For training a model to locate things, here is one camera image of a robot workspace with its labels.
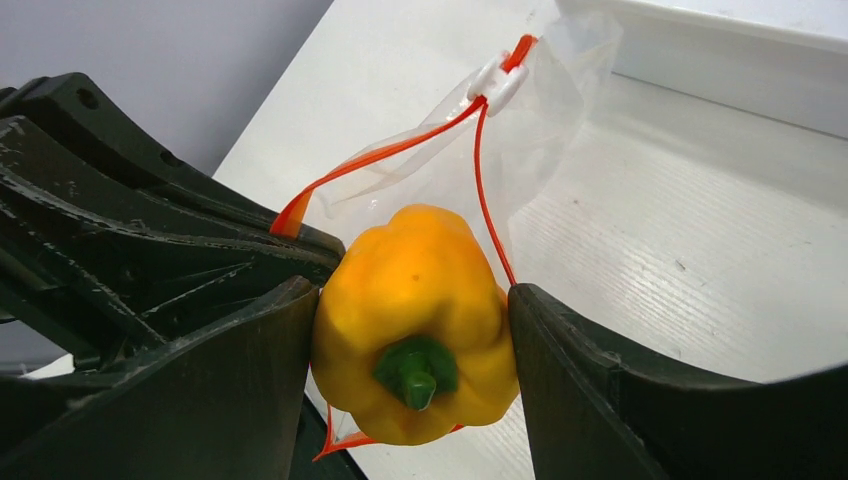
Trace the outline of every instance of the yellow bell pepper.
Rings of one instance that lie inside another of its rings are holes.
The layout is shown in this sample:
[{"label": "yellow bell pepper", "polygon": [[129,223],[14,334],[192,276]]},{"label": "yellow bell pepper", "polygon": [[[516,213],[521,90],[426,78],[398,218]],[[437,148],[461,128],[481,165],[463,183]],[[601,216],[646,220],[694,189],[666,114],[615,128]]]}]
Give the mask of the yellow bell pepper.
[{"label": "yellow bell pepper", "polygon": [[379,443],[498,421],[518,396],[506,295],[471,229],[412,205],[348,249],[312,340],[321,395]]}]

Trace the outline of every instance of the red string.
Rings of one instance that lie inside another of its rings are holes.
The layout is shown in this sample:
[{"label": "red string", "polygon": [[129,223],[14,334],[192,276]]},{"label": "red string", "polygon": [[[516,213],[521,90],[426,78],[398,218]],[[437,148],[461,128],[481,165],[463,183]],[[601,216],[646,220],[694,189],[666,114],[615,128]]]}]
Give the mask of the red string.
[{"label": "red string", "polygon": [[489,236],[492,237],[492,243],[495,245],[495,250],[498,252],[498,258],[501,260],[506,278],[510,285],[515,285],[515,274],[512,272],[512,265],[506,257],[506,250],[498,237],[498,232],[495,230],[495,224],[492,221],[492,215],[489,213],[489,205],[486,203],[486,194],[483,191],[483,167],[480,160],[480,147],[483,143],[483,123],[486,120],[486,112],[489,111],[489,104],[483,105],[480,110],[480,118],[477,119],[477,130],[474,133],[474,179],[477,181],[477,197],[480,199],[480,209],[483,211],[483,219],[486,221],[486,228],[489,230]]},{"label": "red string", "polygon": [[348,173],[359,170],[360,168],[367,167],[368,165],[379,162],[380,160],[389,158],[392,155],[396,155],[420,145],[427,140],[450,130],[465,121],[465,119],[470,117],[475,111],[482,108],[485,102],[485,98],[478,97],[471,103],[471,105],[468,106],[468,108],[465,109],[465,111],[450,122],[416,137],[401,140],[397,143],[364,153],[312,182],[308,187],[303,189],[302,192],[297,194],[297,196],[295,196],[292,201],[286,205],[283,211],[277,215],[277,218],[271,225],[271,234],[286,237],[297,237],[297,233],[300,231],[300,225],[303,222],[303,214],[306,212],[306,203],[309,202],[309,198],[312,196],[312,192],[315,191],[316,188],[326,184],[327,182],[331,182],[342,175],[347,175]]}]

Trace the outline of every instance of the green stem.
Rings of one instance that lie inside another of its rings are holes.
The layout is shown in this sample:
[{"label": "green stem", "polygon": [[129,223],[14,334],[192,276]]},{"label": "green stem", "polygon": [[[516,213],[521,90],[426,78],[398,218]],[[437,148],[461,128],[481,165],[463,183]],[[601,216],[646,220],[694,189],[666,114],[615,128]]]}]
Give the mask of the green stem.
[{"label": "green stem", "polygon": [[429,337],[409,337],[390,346],[377,362],[374,378],[407,407],[422,411],[433,397],[455,392],[456,360]]}]

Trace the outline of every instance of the white surface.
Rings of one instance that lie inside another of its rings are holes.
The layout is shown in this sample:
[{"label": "white surface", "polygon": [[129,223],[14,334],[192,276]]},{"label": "white surface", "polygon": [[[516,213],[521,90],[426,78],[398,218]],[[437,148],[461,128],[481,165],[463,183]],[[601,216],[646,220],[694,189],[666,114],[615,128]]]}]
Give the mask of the white surface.
[{"label": "white surface", "polygon": [[74,372],[74,357],[71,355],[62,355],[53,362],[34,370],[27,374],[21,375],[23,378],[31,378],[37,380],[39,378],[58,377]]},{"label": "white surface", "polygon": [[88,74],[211,174],[332,0],[0,2],[0,87]]},{"label": "white surface", "polygon": [[848,2],[557,0],[624,28],[615,72],[848,137]]},{"label": "white surface", "polygon": [[608,0],[635,8],[663,9],[710,15],[807,35],[848,40],[848,3],[845,0]]},{"label": "white surface", "polygon": [[[551,1],[337,0],[215,178],[279,209],[555,16]],[[607,93],[513,219],[521,280],[724,374],[848,360],[848,141],[621,77]],[[351,453],[374,480],[533,477],[520,404],[492,427]]]}]

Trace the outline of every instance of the plastic bag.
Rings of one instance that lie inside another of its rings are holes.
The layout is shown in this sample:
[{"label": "plastic bag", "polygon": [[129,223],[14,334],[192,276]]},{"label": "plastic bag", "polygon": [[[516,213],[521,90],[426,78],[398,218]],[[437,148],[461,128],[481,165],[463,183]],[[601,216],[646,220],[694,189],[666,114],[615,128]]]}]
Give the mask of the plastic bag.
[{"label": "plastic bag", "polygon": [[[417,128],[366,147],[307,187],[280,214],[272,233],[295,236],[303,222],[348,246],[403,206],[435,205],[465,218],[498,283],[508,287],[514,281],[508,219],[533,200],[566,157],[610,75],[620,37],[614,18],[597,11],[560,18],[538,41],[525,36],[507,62],[521,57],[529,74],[503,109],[485,118],[485,128],[478,121],[485,99],[467,98],[477,70]],[[368,164],[375,158],[379,161]],[[311,374],[306,392],[327,411],[330,431],[319,458],[373,443],[348,414],[326,404]]]}]

